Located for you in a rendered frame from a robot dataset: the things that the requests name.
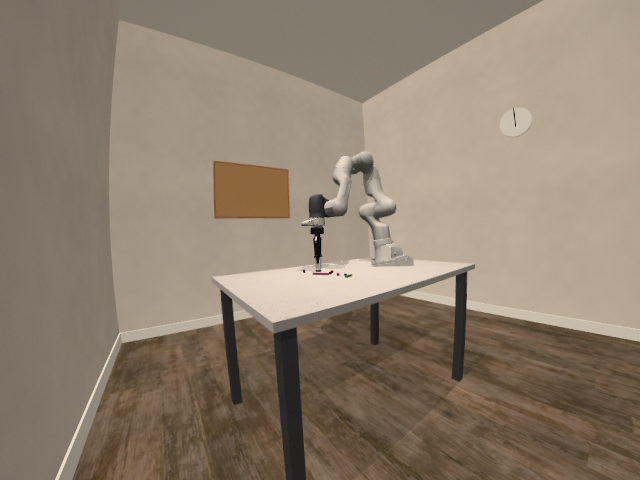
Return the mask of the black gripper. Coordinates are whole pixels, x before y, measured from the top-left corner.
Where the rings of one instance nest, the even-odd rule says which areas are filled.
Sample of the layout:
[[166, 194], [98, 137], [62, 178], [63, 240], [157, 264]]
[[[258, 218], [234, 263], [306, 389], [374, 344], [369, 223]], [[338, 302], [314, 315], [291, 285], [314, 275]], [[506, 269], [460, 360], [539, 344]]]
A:
[[310, 228], [311, 234], [314, 234], [314, 253], [316, 269], [321, 269], [321, 237], [320, 234], [324, 234], [323, 227]]

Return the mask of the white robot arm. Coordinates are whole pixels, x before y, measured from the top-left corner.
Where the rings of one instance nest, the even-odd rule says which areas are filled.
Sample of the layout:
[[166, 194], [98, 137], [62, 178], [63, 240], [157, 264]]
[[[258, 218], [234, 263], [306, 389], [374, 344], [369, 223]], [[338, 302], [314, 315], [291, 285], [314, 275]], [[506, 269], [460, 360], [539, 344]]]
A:
[[373, 196], [375, 202], [361, 206], [359, 215], [371, 227], [375, 246], [375, 262], [396, 260], [407, 256], [407, 254], [403, 253], [401, 247], [393, 243], [388, 225], [382, 223], [379, 218], [394, 214], [397, 207], [395, 202], [384, 194], [377, 168], [372, 165], [374, 165], [373, 157], [367, 151], [352, 158], [349, 156], [341, 157], [332, 175], [333, 181], [340, 185], [337, 197], [329, 201], [322, 194], [311, 196], [309, 198], [309, 220], [302, 222], [301, 225], [312, 228], [323, 227], [325, 217], [343, 216], [347, 212], [351, 186], [349, 176], [362, 172], [366, 194]]

